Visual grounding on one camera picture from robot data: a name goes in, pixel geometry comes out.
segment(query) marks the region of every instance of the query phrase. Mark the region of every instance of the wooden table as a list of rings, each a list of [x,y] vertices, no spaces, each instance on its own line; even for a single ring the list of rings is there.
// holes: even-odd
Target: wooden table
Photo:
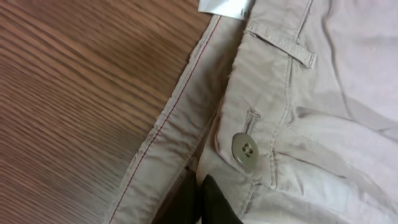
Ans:
[[[5,223],[101,223],[210,20],[197,2],[0,2]]]

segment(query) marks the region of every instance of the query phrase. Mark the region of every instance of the stitching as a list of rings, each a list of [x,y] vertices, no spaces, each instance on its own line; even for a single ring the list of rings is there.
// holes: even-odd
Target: stitching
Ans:
[[[302,51],[307,52],[306,55],[302,55],[301,53],[298,53],[296,50],[291,49],[290,47],[288,47],[288,46],[282,44],[282,43],[279,42],[278,40],[275,40],[273,37],[271,37],[271,36],[269,36],[269,35],[266,35],[266,37],[268,37],[268,38],[270,38],[271,40],[275,41],[277,44],[283,46],[283,47],[286,48],[290,53],[292,53],[292,52],[293,52],[293,53],[296,53],[296,55],[297,55],[296,57],[297,57],[300,61],[302,61],[302,62],[304,62],[304,63],[308,63],[308,58],[309,58],[309,56],[310,56],[311,53],[308,52],[307,50],[301,49]]]
[[[217,114],[217,111],[215,111],[211,117],[214,118],[214,117],[215,117],[215,114]],[[209,119],[209,120],[207,121],[207,123],[203,126],[203,128],[202,128],[201,131],[200,131],[202,134],[199,136],[199,138],[197,138],[197,141],[193,144],[194,146],[199,145],[199,142],[203,139],[203,136],[205,135],[204,130],[207,130],[208,127],[212,124],[212,122],[213,122],[213,119]],[[184,160],[183,163],[184,163],[184,164],[188,164],[188,162],[192,159],[192,157],[193,157],[193,156],[188,157],[187,159]],[[154,217],[155,217],[156,214],[157,214],[157,211],[159,211],[160,206],[162,206],[161,203],[159,203],[156,207],[154,207],[155,209],[153,209],[153,212],[152,212],[152,214],[148,217],[148,220],[153,220],[153,219],[154,219]]]
[[[311,2],[312,2],[312,0],[307,1],[307,5],[305,6],[304,13],[301,15],[300,23],[298,24],[297,30],[295,31],[295,34],[294,34],[294,41],[297,40],[297,37],[299,36],[299,32],[300,32],[301,28],[303,27],[304,17],[308,14],[308,9],[310,8]]]
[[[275,185],[273,186],[274,189],[276,188],[276,168],[275,168],[275,155],[276,155],[276,149],[278,147],[278,141],[276,140],[279,131],[282,127],[282,123],[286,120],[286,117],[289,113],[289,108],[290,108],[290,97],[289,97],[289,91],[288,91],[288,85],[289,85],[289,78],[290,78],[290,73],[292,71],[292,57],[289,57],[287,61],[287,68],[286,68],[286,75],[285,75],[285,86],[284,86],[284,95],[285,95],[285,109],[284,112],[282,113],[282,117],[280,118],[280,121],[278,123],[278,130],[274,136],[274,147],[272,148],[272,165],[273,165],[273,170],[275,172]]]
[[[288,102],[288,97],[287,97],[287,83],[288,83],[288,77],[289,77],[289,71],[290,71],[290,64],[292,63],[292,57],[288,56],[287,60],[287,67],[286,67],[286,74],[285,74],[285,82],[284,82],[284,96],[285,96],[285,108],[282,112],[282,116],[280,117],[280,120],[278,122],[278,125],[275,127],[275,129],[272,132],[272,138],[270,140],[270,164],[271,164],[271,189],[276,188],[276,169],[275,169],[275,152],[276,152],[276,147],[277,147],[277,142],[276,142],[276,137],[278,135],[279,129],[281,127],[281,124],[283,123],[285,114],[287,109],[289,108],[289,102]]]
[[[256,125],[259,119],[261,119],[261,115],[257,111],[250,108],[244,122],[242,133],[251,135],[254,125]]]
[[[180,100],[180,97],[181,97],[182,93],[184,92],[185,87],[187,86],[188,82],[190,81],[190,78],[191,78],[193,72],[194,72],[195,69],[196,69],[196,66],[197,66],[197,64],[198,64],[198,62],[199,62],[199,60],[200,60],[200,57],[201,57],[202,53],[205,51],[205,49],[206,49],[206,47],[207,47],[207,44],[209,43],[209,40],[211,39],[211,36],[213,35],[213,33],[214,33],[214,31],[215,31],[215,29],[216,29],[216,27],[217,27],[218,22],[220,21],[220,19],[221,19],[221,17],[218,18],[218,20],[217,20],[217,22],[216,22],[216,25],[214,26],[213,30],[211,31],[210,36],[209,36],[209,39],[207,40],[207,42],[206,42],[205,46],[203,47],[202,51],[200,52],[200,55],[199,55],[199,57],[198,57],[198,60],[195,62],[195,65],[193,66],[193,69],[192,69],[192,71],[190,72],[190,74],[189,74],[189,76],[188,76],[187,82],[184,84],[184,87],[182,88],[182,91],[180,92],[179,96],[177,97],[177,100],[176,100],[176,102],[174,103],[172,109],[170,110],[170,112],[169,112],[169,114],[167,115],[166,119],[164,120],[163,124],[161,125],[161,127],[159,128],[159,130],[156,132],[156,135],[154,136],[154,138],[152,139],[152,141],[149,143],[149,145],[147,146],[146,150],[144,151],[144,154],[142,155],[140,161],[138,162],[138,165],[136,166],[135,171],[132,173],[132,176],[131,176],[131,178],[130,178],[130,181],[129,181],[129,183],[127,184],[126,188],[124,189],[124,192],[123,192],[121,198],[119,199],[119,202],[118,202],[118,204],[116,205],[116,208],[114,209],[113,214],[112,214],[111,219],[109,220],[108,224],[110,224],[110,223],[113,221],[113,218],[114,218],[114,216],[115,216],[115,214],[116,214],[116,212],[117,212],[117,210],[118,210],[118,208],[119,208],[119,206],[120,206],[120,203],[121,203],[121,201],[123,200],[123,197],[124,197],[124,195],[126,194],[127,189],[129,188],[129,186],[130,186],[130,184],[131,184],[131,182],[132,182],[132,180],[133,180],[133,178],[134,178],[134,176],[135,176],[135,174],[136,174],[136,172],[137,172],[137,170],[138,170],[138,167],[140,166],[140,164],[141,164],[143,158],[145,157],[145,155],[146,155],[148,149],[150,148],[150,146],[152,145],[152,143],[155,141],[156,137],[158,136],[158,134],[159,134],[160,131],[162,130],[164,124],[165,124],[166,121],[169,119],[169,117],[170,117],[171,113],[173,112],[175,106],[177,105],[178,101]]]
[[[242,216],[244,215],[244,212],[246,211],[246,209],[248,207],[248,204],[249,204],[250,199],[254,192],[254,184],[255,183],[253,181],[250,182],[250,188],[248,190],[248,193],[246,194],[246,198],[244,198],[242,200],[241,208],[239,209],[239,215],[238,215],[239,219],[242,218]]]
[[[304,197],[299,197],[299,196],[296,196],[296,195],[294,195],[294,194],[290,194],[289,192],[284,191],[284,190],[280,190],[280,189],[277,189],[276,191],[278,191],[278,192],[281,193],[281,194],[287,195],[287,196],[289,196],[289,197],[293,197],[293,198],[296,198],[296,199],[298,199],[298,200],[302,200],[302,201],[304,201],[304,202],[310,203],[310,204],[312,204],[312,205],[319,206],[319,207],[321,207],[321,208],[324,208],[325,210],[332,210],[332,211],[338,213],[334,208],[331,208],[331,207],[328,207],[328,206],[324,206],[324,205],[319,204],[319,203],[315,203],[314,201],[308,200],[308,199],[306,199],[306,198],[304,198]],[[348,216],[346,216],[346,215],[343,215],[343,217],[345,217],[347,220],[353,220],[351,217],[348,217]]]
[[[341,158],[338,154],[336,154],[335,152],[333,152],[331,149],[327,148],[326,146],[324,146],[323,144],[313,140],[312,138],[299,133],[296,129],[294,129],[293,127],[289,126],[288,124],[285,124],[285,126],[287,128],[289,128],[291,131],[293,131],[295,134],[297,134],[298,136],[316,144],[317,146],[319,146],[321,149],[323,149],[324,151],[326,151],[327,153],[330,153],[333,157],[335,157],[336,159],[338,159],[339,161],[343,162],[345,165],[347,165],[348,167],[351,167],[351,165],[349,165],[343,158]]]
[[[258,24],[257,22],[255,22],[253,20],[250,21],[250,24],[248,25],[246,30],[253,33],[254,35],[260,35],[260,37],[262,37],[265,40],[268,40],[270,43],[279,44],[280,46],[282,46],[285,49],[284,51],[286,51],[288,54],[291,54],[292,56],[294,56],[294,58],[301,61],[305,66],[311,67],[310,62],[311,62],[313,53],[311,53],[307,49],[301,47],[299,44],[293,43],[294,47],[296,49],[283,44],[281,41],[279,41],[279,40],[275,39],[274,37],[270,36],[269,34],[267,34],[267,32],[266,32],[267,27],[263,26],[262,24]]]
[[[315,59],[317,59],[317,55],[316,54],[312,54],[311,60],[310,60],[310,68],[313,67]]]

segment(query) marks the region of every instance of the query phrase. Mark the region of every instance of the seam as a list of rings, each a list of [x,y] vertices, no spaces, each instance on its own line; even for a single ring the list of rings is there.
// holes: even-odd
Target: seam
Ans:
[[[310,8],[311,2],[312,2],[312,0],[308,0],[307,5],[305,5],[304,13],[301,15],[300,23],[297,26],[297,30],[294,32],[294,41],[297,40],[297,37],[299,36],[299,32],[300,32],[301,28],[303,27],[304,18],[308,14],[308,9]]]
[[[319,207],[321,207],[321,208],[323,208],[323,209],[325,209],[325,210],[332,210],[332,211],[334,211],[335,213],[338,213],[338,214],[340,214],[341,216],[345,217],[347,220],[353,221],[353,219],[352,219],[351,217],[348,217],[347,215],[344,215],[343,213],[341,213],[341,212],[335,210],[334,208],[331,208],[331,207],[328,207],[328,206],[324,206],[324,205],[322,205],[322,204],[315,203],[315,202],[313,202],[313,201],[311,201],[311,200],[307,200],[306,198],[299,197],[299,196],[296,196],[296,195],[294,195],[294,194],[290,194],[290,193],[288,193],[288,192],[286,192],[286,191],[283,191],[283,190],[277,189],[276,191],[278,191],[278,192],[281,193],[281,194],[284,194],[284,195],[287,195],[287,196],[289,196],[289,197],[292,197],[292,198],[294,198],[294,199],[301,200],[301,201],[303,201],[303,202],[307,202],[307,203],[309,203],[309,204],[311,204],[311,205],[319,206]]]
[[[206,131],[209,128],[209,126],[212,124],[214,117],[216,116],[217,112],[213,113],[213,115],[211,116],[211,118],[206,122],[206,124],[203,126],[203,128],[201,129],[201,134],[199,135],[199,138],[197,138],[196,142],[193,144],[194,146],[199,145],[199,142],[203,139],[204,135],[206,134]],[[190,162],[190,160],[192,159],[193,154],[188,157],[187,159],[184,160],[184,164],[188,164]],[[181,174],[181,172],[184,170],[184,166],[180,169],[181,171],[177,172],[177,176],[179,176]],[[158,205],[156,207],[154,207],[155,209],[153,209],[153,212],[151,213],[151,215],[148,217],[148,220],[153,220],[157,214],[157,212],[159,211],[159,208],[162,206],[161,203],[158,203]]]
[[[242,133],[251,135],[255,124],[261,119],[261,115],[255,111],[254,109],[250,108],[248,110],[248,115],[246,115],[246,120],[244,121],[244,127]]]
[[[298,51],[291,49],[290,47],[288,47],[288,46],[282,44],[282,43],[279,42],[278,40],[275,40],[273,37],[271,37],[271,36],[269,36],[269,35],[265,35],[265,36],[268,37],[268,38],[270,38],[271,40],[275,41],[277,44],[281,45],[282,47],[286,48],[287,50],[289,50],[289,52],[295,53],[295,54],[297,55],[298,59],[299,59],[299,58],[303,58],[303,62],[304,62],[304,63],[308,63],[308,61],[311,60],[311,59],[308,59],[308,58],[310,57],[310,54],[311,54],[310,52],[307,52],[305,55],[302,55],[302,54],[299,53]]]
[[[312,54],[311,59],[310,59],[310,68],[313,67],[314,61],[317,59],[316,54]]]
[[[163,126],[164,126],[164,124],[165,124],[166,121],[169,119],[169,117],[170,117],[171,113],[173,112],[175,106],[177,105],[178,101],[180,100],[180,97],[181,97],[182,93],[184,92],[185,87],[187,87],[187,84],[188,84],[188,82],[190,81],[190,78],[192,77],[192,74],[193,74],[193,72],[195,71],[196,66],[198,65],[198,62],[199,62],[199,60],[200,60],[200,58],[201,58],[203,52],[204,52],[205,49],[206,49],[207,44],[209,43],[209,41],[210,41],[210,39],[211,39],[211,36],[214,34],[214,31],[216,30],[217,25],[218,25],[220,19],[221,19],[221,17],[218,18],[218,20],[217,20],[217,22],[216,22],[216,25],[214,26],[213,30],[211,31],[210,36],[209,36],[209,39],[207,40],[207,42],[206,42],[205,46],[203,47],[202,51],[200,52],[200,55],[199,55],[199,57],[198,57],[198,60],[195,62],[195,65],[193,66],[193,69],[192,69],[192,71],[190,72],[190,74],[189,74],[189,76],[188,76],[188,78],[187,78],[187,81],[185,82],[184,87],[182,88],[182,91],[181,91],[180,94],[178,95],[177,100],[176,100],[176,102],[174,103],[172,109],[170,110],[170,112],[169,112],[169,114],[167,115],[166,119],[164,120],[163,124],[161,125],[161,127],[159,128],[159,130],[156,132],[154,138],[152,139],[152,141],[149,143],[149,145],[147,146],[146,150],[144,151],[144,154],[142,155],[140,161],[138,162],[138,165],[137,165],[135,171],[132,173],[132,176],[131,176],[131,178],[130,178],[130,181],[128,182],[126,188],[124,189],[124,192],[123,192],[121,198],[119,199],[118,204],[116,205],[116,208],[114,209],[113,214],[112,214],[112,216],[111,216],[111,218],[110,218],[108,224],[110,224],[110,223],[113,221],[113,218],[114,218],[114,216],[115,216],[115,214],[116,214],[116,212],[117,212],[117,210],[118,210],[118,208],[119,208],[119,206],[120,206],[120,203],[121,203],[121,201],[123,200],[123,198],[124,198],[124,196],[125,196],[125,194],[126,194],[126,192],[127,192],[127,189],[129,188],[129,186],[130,186],[130,184],[131,184],[131,182],[132,182],[132,180],[133,180],[133,178],[134,178],[134,176],[135,176],[135,174],[136,174],[136,172],[137,172],[137,170],[138,170],[138,167],[140,166],[140,164],[141,164],[143,158],[145,157],[145,155],[146,155],[148,149],[150,148],[150,146],[152,145],[152,143],[155,141],[156,137],[159,135],[160,131],[162,130],[162,128],[163,128]]]
[[[272,165],[273,165],[273,170],[274,170],[274,175],[275,175],[275,184],[274,184],[274,189],[276,188],[276,165],[275,165],[275,155],[276,155],[276,149],[278,147],[278,142],[277,142],[277,137],[279,135],[279,131],[282,128],[282,124],[284,124],[286,117],[289,113],[289,108],[290,108],[290,97],[289,97],[289,91],[288,91],[288,86],[289,86],[289,78],[290,78],[290,73],[292,72],[292,57],[289,56],[287,60],[287,68],[286,68],[286,74],[285,74],[285,86],[284,86],[284,95],[285,95],[285,109],[284,112],[282,113],[282,117],[280,118],[279,124],[278,124],[278,130],[276,131],[276,134],[274,136],[274,147],[272,148]]]
[[[276,185],[277,185],[277,181],[276,181],[276,169],[275,169],[275,152],[276,152],[276,147],[277,147],[277,143],[276,143],[276,138],[278,136],[281,124],[284,121],[285,118],[285,114],[286,111],[289,107],[289,102],[288,102],[288,98],[287,98],[287,83],[288,83],[288,77],[289,77],[289,71],[290,71],[290,65],[292,63],[292,57],[288,56],[288,60],[287,60],[287,65],[286,65],[286,73],[285,73],[285,82],[284,82],[284,100],[285,100],[285,108],[282,112],[282,116],[280,117],[280,120],[278,121],[278,125],[275,127],[275,129],[272,132],[272,138],[270,140],[270,149],[271,149],[271,153],[269,154],[269,158],[271,160],[270,162],[270,168],[271,168],[271,189],[276,189]]]
[[[250,199],[251,199],[251,197],[253,195],[253,192],[254,192],[254,184],[255,184],[255,182],[251,181],[249,190],[248,190],[248,192],[246,194],[246,197],[242,201],[241,207],[239,209],[239,215],[238,215],[239,219],[242,218],[242,216],[244,215],[244,212],[248,208],[248,204],[249,204]]]
[[[293,131],[295,134],[297,134],[298,136],[300,136],[301,138],[304,138],[314,144],[316,144],[317,146],[319,146],[322,150],[326,151],[327,153],[331,154],[333,157],[335,157],[336,159],[338,159],[339,161],[343,162],[344,165],[347,165],[348,167],[351,167],[343,158],[341,158],[338,154],[336,154],[335,152],[333,152],[331,149],[327,148],[326,146],[324,146],[323,144],[313,140],[312,138],[301,134],[300,132],[298,132],[296,129],[294,129],[293,127],[291,127],[288,124],[285,124],[286,128],[290,129],[291,131]]]

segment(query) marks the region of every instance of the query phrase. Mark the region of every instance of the button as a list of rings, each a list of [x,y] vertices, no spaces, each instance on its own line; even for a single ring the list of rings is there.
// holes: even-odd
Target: button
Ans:
[[[232,139],[232,154],[236,161],[248,172],[254,170],[259,158],[259,150],[253,138],[244,133],[235,134]]]

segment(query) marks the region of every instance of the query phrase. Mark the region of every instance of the beige trousers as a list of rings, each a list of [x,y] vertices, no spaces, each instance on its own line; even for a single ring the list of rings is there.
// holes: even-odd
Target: beige trousers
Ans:
[[[215,16],[104,223],[150,223],[189,166],[244,223],[398,223],[398,5],[257,0]],[[253,171],[232,154],[248,111]]]

